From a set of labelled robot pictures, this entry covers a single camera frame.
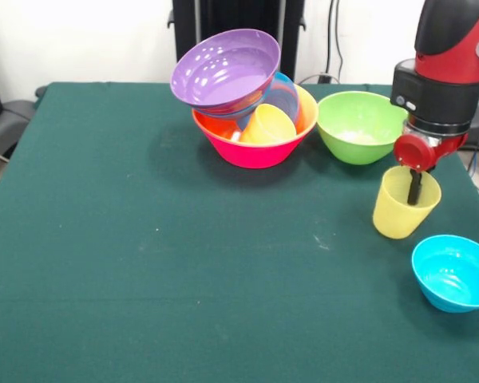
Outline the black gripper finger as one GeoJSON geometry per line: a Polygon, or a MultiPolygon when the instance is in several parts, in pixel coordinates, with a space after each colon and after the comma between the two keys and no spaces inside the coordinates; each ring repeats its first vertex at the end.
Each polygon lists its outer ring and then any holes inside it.
{"type": "Polygon", "coordinates": [[[410,206],[414,206],[418,203],[421,186],[422,186],[422,174],[416,170],[410,170],[411,181],[410,189],[407,197],[407,203],[410,206]]]}

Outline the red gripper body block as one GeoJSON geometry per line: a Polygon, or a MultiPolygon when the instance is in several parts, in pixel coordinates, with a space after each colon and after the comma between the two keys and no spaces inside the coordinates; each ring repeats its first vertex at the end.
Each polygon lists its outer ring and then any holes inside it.
{"type": "Polygon", "coordinates": [[[467,135],[437,138],[417,133],[404,133],[396,139],[394,156],[401,165],[416,172],[428,172],[445,156],[456,152],[467,135]]]}

